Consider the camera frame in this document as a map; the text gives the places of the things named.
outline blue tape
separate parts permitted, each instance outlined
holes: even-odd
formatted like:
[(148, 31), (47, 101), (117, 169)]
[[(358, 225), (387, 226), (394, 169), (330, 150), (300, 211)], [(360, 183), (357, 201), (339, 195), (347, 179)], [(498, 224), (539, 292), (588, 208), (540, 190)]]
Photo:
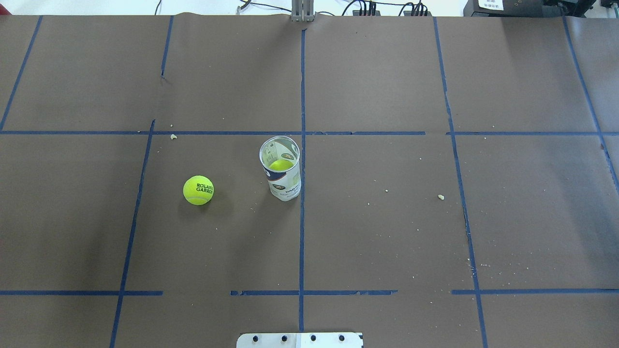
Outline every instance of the blue tape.
[(587, 89), (587, 84), (584, 82), (584, 78), (582, 77), (582, 72), (580, 69), (580, 64), (578, 64), (578, 58), (576, 57), (576, 52), (574, 51), (574, 46), (572, 45), (572, 36), (569, 34), (568, 21), (563, 16), (563, 28), (565, 29), (565, 36), (568, 39), (569, 51), (572, 54), (572, 60), (574, 61), (574, 67), (576, 67), (576, 72), (578, 73), (578, 79), (581, 82), (582, 91), (584, 92), (584, 96), (587, 99), (587, 105), (589, 106), (589, 111), (591, 112), (591, 117), (593, 118), (593, 123), (595, 124), (595, 130), (600, 137), (600, 143), (602, 144), (604, 155), (606, 156), (606, 163), (608, 165), (608, 169), (610, 170), (610, 174), (613, 178), (613, 182), (615, 183), (615, 191), (619, 194), (619, 180), (617, 180), (617, 173), (615, 172), (615, 166), (613, 165), (613, 161), (610, 158), (610, 154), (608, 153), (608, 147), (606, 146), (606, 140), (604, 140), (604, 136), (602, 135), (602, 129), (600, 128), (600, 123), (597, 119), (597, 115), (595, 114), (595, 109), (593, 108), (593, 103), (591, 103), (591, 97), (589, 96), (589, 90)]
[[(154, 131), (153, 135), (187, 135), (187, 136), (300, 136), (300, 131)], [(148, 131), (0, 131), (0, 134), (13, 135), (149, 135)], [(426, 132), (343, 132), (343, 131), (312, 131), (306, 136), (424, 136)]]
[(131, 222), (131, 233), (129, 234), (129, 242), (127, 243), (127, 254), (124, 258), (123, 276), (120, 282), (120, 291), (118, 294), (118, 303), (116, 304), (116, 314), (114, 316), (114, 325), (112, 327), (112, 335), (110, 339), (110, 348), (113, 348), (116, 343), (116, 333), (118, 332), (118, 322), (120, 320), (120, 313), (123, 308), (123, 293), (127, 284), (127, 273), (129, 272), (129, 262), (131, 260), (131, 250), (133, 248), (133, 239), (136, 235), (137, 225), (137, 213), (140, 209), (140, 203), (142, 201), (142, 189), (144, 187), (144, 174), (146, 172), (146, 165), (149, 162), (150, 145), (153, 140), (153, 131), (155, 129), (155, 120), (150, 124), (149, 139), (146, 142), (146, 150), (144, 152), (144, 161), (142, 162), (142, 173), (140, 174), (140, 185), (137, 188), (136, 206), (133, 210), (133, 220)]
[(9, 101), (6, 103), (6, 108), (4, 109), (2, 121), (0, 121), (0, 131), (2, 131), (2, 129), (4, 128), (4, 123), (6, 122), (6, 118), (9, 116), (9, 111), (11, 110), (11, 104), (13, 104), (13, 98), (15, 98), (15, 93), (17, 92), (17, 86), (19, 85), (19, 81), (22, 79), (22, 74), (24, 73), (24, 69), (26, 68), (26, 63), (28, 62), (28, 57), (30, 56), (30, 52), (32, 51), (32, 46), (35, 44), (35, 39), (37, 38), (38, 30), (41, 27), (42, 20), (43, 20), (43, 16), (40, 15), (37, 21), (37, 26), (35, 27), (35, 31), (32, 33), (32, 38), (30, 38), (30, 44), (28, 45), (28, 49), (26, 50), (24, 61), (22, 61), (22, 67), (19, 68), (19, 72), (17, 73), (17, 78), (15, 79), (15, 84), (13, 85), (11, 96), (9, 97)]
[(466, 198), (464, 196), (464, 185), (462, 184), (462, 172), (460, 170), (460, 160), (458, 158), (456, 136), (454, 135), (454, 122), (451, 116), (451, 107), (449, 106), (449, 99), (447, 98), (447, 78), (445, 76), (445, 67), (443, 64), (443, 52), (441, 50), (441, 39), (438, 34), (438, 22), (436, 17), (434, 20), (434, 32), (436, 37), (436, 49), (438, 50), (438, 62), (441, 68), (441, 80), (443, 81), (443, 93), (445, 96), (445, 108), (447, 109), (447, 115), (449, 116), (449, 132), (451, 133), (451, 146), (454, 152), (454, 161), (456, 164), (456, 174), (458, 178), (458, 187), (460, 189), (460, 199), (462, 201), (462, 211), (464, 213), (464, 224), (466, 227), (466, 235), (469, 243), (469, 259), (471, 265), (471, 271), (473, 273), (473, 285), (475, 287), (475, 299), (477, 301), (477, 316), (479, 317), (479, 328), (482, 335), (482, 344), (484, 348), (488, 348), (488, 339), (486, 336), (486, 324), (483, 318), (482, 308), (482, 296), (479, 292), (479, 281), (477, 279), (477, 267), (475, 263), (475, 251), (473, 250), (473, 238), (470, 234), (469, 213), (466, 206)]
[(455, 136), (597, 136), (597, 132), (448, 132)]
[(0, 134), (14, 135), (149, 135), (148, 132), (139, 131), (0, 131)]
[(305, 30), (301, 31), (301, 214), (300, 214), (300, 239), (299, 239), (299, 332), (302, 333), (304, 328), (304, 300), (303, 292), (305, 291)]
[(305, 290), (307, 296), (390, 296), (396, 293), (397, 290)]
[(163, 59), (161, 60), (161, 77), (165, 72), (165, 63), (168, 60), (168, 48), (170, 47), (170, 37), (172, 36), (172, 23), (174, 23), (174, 16), (170, 16), (170, 23), (168, 24), (168, 37), (165, 39), (165, 48), (163, 49)]
[[(397, 290), (304, 290), (304, 296), (389, 296), (396, 294)], [(297, 290), (244, 290), (231, 291), (230, 296), (298, 296)]]
[(299, 136), (301, 132), (263, 132), (263, 131), (155, 131), (153, 134), (158, 135), (187, 135), (187, 136)]
[(321, 132), (321, 131), (310, 131), (306, 132), (309, 136), (424, 136), (425, 132), (421, 131), (360, 131), (360, 132), (344, 132), (344, 131), (333, 131), (333, 132)]
[[(487, 289), (482, 295), (536, 295), (536, 294), (619, 294), (619, 289)], [(452, 295), (474, 295), (475, 290), (452, 290)]]

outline tennis ball can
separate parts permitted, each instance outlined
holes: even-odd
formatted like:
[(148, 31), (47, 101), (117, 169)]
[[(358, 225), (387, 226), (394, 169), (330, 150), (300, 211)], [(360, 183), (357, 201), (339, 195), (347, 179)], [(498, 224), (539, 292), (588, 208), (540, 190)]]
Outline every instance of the tennis ball can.
[(273, 196), (284, 202), (297, 197), (301, 163), (296, 142), (287, 136), (272, 137), (260, 147), (259, 156)]

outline black cable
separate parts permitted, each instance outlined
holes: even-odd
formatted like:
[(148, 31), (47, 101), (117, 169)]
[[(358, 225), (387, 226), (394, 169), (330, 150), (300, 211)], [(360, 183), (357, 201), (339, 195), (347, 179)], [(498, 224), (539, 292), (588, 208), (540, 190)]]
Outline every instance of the black cable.
[(271, 7), (273, 9), (278, 9), (278, 10), (282, 10), (282, 11), (288, 11), (288, 12), (292, 12), (289, 9), (285, 9), (283, 7), (278, 7), (278, 6), (273, 6), (273, 5), (267, 5), (267, 4), (258, 4), (257, 2), (252, 2), (251, 5), (258, 5), (258, 6), (266, 6), (266, 7)]
[(413, 4), (412, 2), (407, 2), (404, 4), (404, 6), (402, 6), (402, 8), (400, 9), (400, 13), (397, 14), (398, 17), (400, 17), (402, 15), (402, 12), (404, 12), (404, 9), (406, 8), (406, 6), (410, 5), (412, 7), (411, 11), (415, 10), (415, 4)]
[(424, 5), (422, 4), (422, 0), (419, 0), (417, 5), (413, 9), (414, 14), (410, 14), (410, 15), (414, 15), (415, 17), (419, 17), (421, 15), (422, 11), (423, 11), (423, 7), (424, 7)]
[(159, 10), (159, 6), (161, 6), (161, 2), (163, 0), (159, 0), (159, 3), (157, 4), (157, 6), (155, 7), (155, 15), (157, 15), (157, 11)]
[(249, 6), (249, 4), (251, 3), (251, 0), (247, 0), (247, 1), (241, 0), (241, 1), (243, 1), (243, 2), (244, 2), (244, 4), (243, 4), (241, 7), (239, 7), (239, 9), (238, 9), (239, 11), (244, 10), (244, 9), (245, 9), (246, 7), (248, 7), (248, 6)]
[[(346, 10), (348, 10), (348, 8), (350, 7), (350, 5), (354, 4), (355, 2), (362, 2), (365, 5), (365, 1), (363, 0), (354, 0), (348, 3), (348, 5), (346, 6), (346, 8), (344, 9), (344, 11), (342, 12), (342, 15), (346, 14)], [(359, 4), (359, 13), (361, 13), (361, 4)]]
[(390, 2), (376, 2), (376, 3), (380, 4), (380, 5), (393, 5), (393, 6), (403, 6), (403, 5), (405, 5), (405, 4), (392, 4)]

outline grid line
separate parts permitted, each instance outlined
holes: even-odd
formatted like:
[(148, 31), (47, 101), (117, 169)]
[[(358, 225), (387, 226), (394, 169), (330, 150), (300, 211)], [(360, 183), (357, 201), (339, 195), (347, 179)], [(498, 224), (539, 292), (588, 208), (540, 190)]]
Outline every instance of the grid line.
[(22, 66), (19, 68), (19, 72), (17, 73), (15, 84), (13, 85), (13, 89), (11, 90), (11, 96), (9, 97), (9, 101), (6, 103), (6, 108), (4, 109), (4, 114), (2, 115), (2, 121), (0, 121), (0, 131), (2, 131), (2, 129), (4, 128), (6, 118), (9, 116), (11, 104), (13, 104), (13, 98), (15, 98), (15, 93), (17, 93), (17, 86), (19, 85), (19, 81), (22, 79), (22, 74), (24, 73), (24, 69), (26, 68), (26, 63), (28, 62), (28, 57), (30, 56), (30, 52), (32, 51), (32, 46), (34, 46), (35, 44), (35, 40), (37, 38), (38, 30), (41, 27), (42, 20), (43, 16), (40, 15), (37, 21), (37, 26), (35, 27), (35, 31), (32, 33), (32, 38), (30, 38), (30, 44), (28, 45), (28, 49), (26, 50), (26, 54), (24, 55), (24, 61), (22, 61)]
[(170, 37), (172, 36), (172, 25), (174, 23), (174, 16), (170, 16), (170, 23), (168, 24), (168, 37), (165, 39), (165, 47), (163, 49), (163, 58), (161, 59), (161, 77), (165, 79), (163, 75), (165, 73), (165, 63), (168, 61), (168, 49), (170, 47)]
[(569, 52), (572, 55), (572, 60), (574, 61), (574, 67), (576, 68), (576, 73), (578, 74), (578, 79), (580, 80), (582, 91), (584, 93), (585, 98), (587, 99), (587, 106), (589, 106), (589, 111), (591, 112), (591, 118), (593, 119), (593, 123), (595, 124), (595, 130), (597, 131), (597, 134), (600, 137), (600, 143), (602, 145), (602, 150), (604, 151), (604, 155), (606, 156), (606, 163), (608, 164), (608, 169), (610, 169), (610, 174), (615, 184), (615, 191), (617, 191), (617, 194), (619, 194), (619, 181), (617, 181), (617, 173), (615, 172), (615, 166), (613, 165), (613, 160), (610, 158), (610, 154), (608, 153), (608, 147), (606, 146), (606, 140), (604, 140), (604, 136), (602, 135), (602, 128), (600, 128), (600, 122), (597, 119), (595, 108), (593, 107), (593, 103), (591, 102), (591, 96), (589, 95), (589, 89), (587, 88), (587, 84), (584, 82), (584, 78), (582, 77), (580, 64), (578, 63), (578, 58), (576, 57), (576, 52), (574, 51), (574, 45), (572, 44), (572, 36), (569, 34), (568, 21), (565, 18), (565, 16), (563, 16), (562, 19), (563, 19), (563, 28), (565, 29), (565, 36), (568, 40)]
[[(299, 290), (244, 290), (231, 291), (230, 296), (299, 296)], [(388, 296), (397, 290), (304, 290), (304, 296)]]
[(443, 82), (443, 93), (445, 96), (445, 109), (447, 109), (447, 115), (449, 120), (449, 132), (451, 133), (451, 146), (454, 153), (454, 163), (456, 165), (456, 175), (458, 177), (458, 187), (460, 189), (460, 200), (462, 201), (462, 212), (464, 213), (464, 225), (466, 228), (466, 236), (469, 244), (469, 261), (470, 268), (473, 275), (473, 286), (475, 287), (475, 300), (477, 302), (477, 316), (479, 318), (479, 327), (482, 335), (482, 344), (484, 348), (488, 347), (488, 339), (486, 336), (486, 324), (483, 318), (482, 308), (482, 295), (479, 289), (479, 280), (477, 279), (477, 266), (475, 263), (475, 250), (473, 249), (473, 238), (470, 234), (469, 213), (466, 206), (466, 197), (464, 196), (464, 185), (462, 184), (462, 172), (460, 170), (460, 160), (458, 158), (458, 149), (456, 144), (456, 135), (454, 134), (454, 122), (451, 116), (451, 107), (449, 105), (449, 99), (447, 96), (447, 78), (445, 76), (445, 66), (443, 64), (443, 52), (441, 51), (441, 39), (438, 33), (438, 22), (436, 17), (432, 18), (434, 21), (434, 33), (436, 37), (436, 49), (438, 51), (438, 61), (441, 68), (441, 80)]
[(146, 173), (146, 165), (149, 162), (150, 145), (153, 140), (153, 130), (155, 129), (155, 120), (150, 124), (149, 138), (146, 142), (146, 150), (144, 152), (144, 161), (142, 162), (142, 173), (140, 174), (140, 184), (137, 188), (136, 206), (133, 210), (133, 220), (131, 222), (131, 232), (129, 233), (129, 242), (127, 243), (127, 253), (124, 259), (123, 276), (120, 282), (120, 290), (118, 293), (118, 303), (116, 304), (116, 314), (114, 315), (114, 324), (112, 326), (112, 334), (110, 339), (110, 348), (114, 348), (116, 343), (116, 334), (118, 332), (118, 323), (120, 321), (120, 313), (123, 308), (124, 290), (127, 284), (127, 274), (129, 273), (129, 262), (131, 260), (131, 251), (133, 248), (133, 239), (136, 235), (137, 214), (142, 201), (142, 189), (144, 187), (144, 174)]
[[(483, 289), (482, 295), (537, 295), (537, 294), (619, 294), (619, 289)], [(456, 289), (452, 295), (473, 295), (475, 290)]]
[(300, 241), (299, 241), (299, 332), (305, 330), (304, 298), (305, 291), (305, 31), (301, 31), (301, 192), (300, 192)]

